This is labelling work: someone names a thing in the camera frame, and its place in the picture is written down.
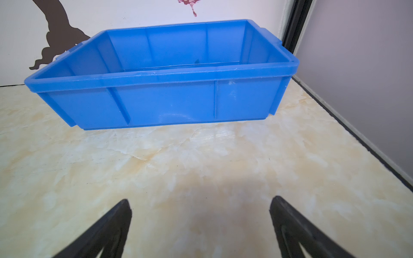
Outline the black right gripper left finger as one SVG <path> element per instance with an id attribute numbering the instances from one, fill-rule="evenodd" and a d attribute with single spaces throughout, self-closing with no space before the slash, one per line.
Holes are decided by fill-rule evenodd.
<path id="1" fill-rule="evenodd" d="M 132 210 L 123 199 L 88 230 L 55 255 L 56 258 L 120 258 L 124 251 Z"/>

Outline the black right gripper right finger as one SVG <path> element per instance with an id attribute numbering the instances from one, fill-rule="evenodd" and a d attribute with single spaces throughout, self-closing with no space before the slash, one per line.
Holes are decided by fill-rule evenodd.
<path id="1" fill-rule="evenodd" d="M 331 240 L 281 196 L 275 196 L 270 215 L 283 258 L 352 258 L 353 255 Z"/>

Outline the blue plastic bin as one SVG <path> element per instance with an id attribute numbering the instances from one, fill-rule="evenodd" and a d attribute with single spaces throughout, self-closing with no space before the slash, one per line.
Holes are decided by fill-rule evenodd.
<path id="1" fill-rule="evenodd" d="M 260 120 L 299 60 L 248 19 L 105 30 L 25 80 L 84 130 Z"/>

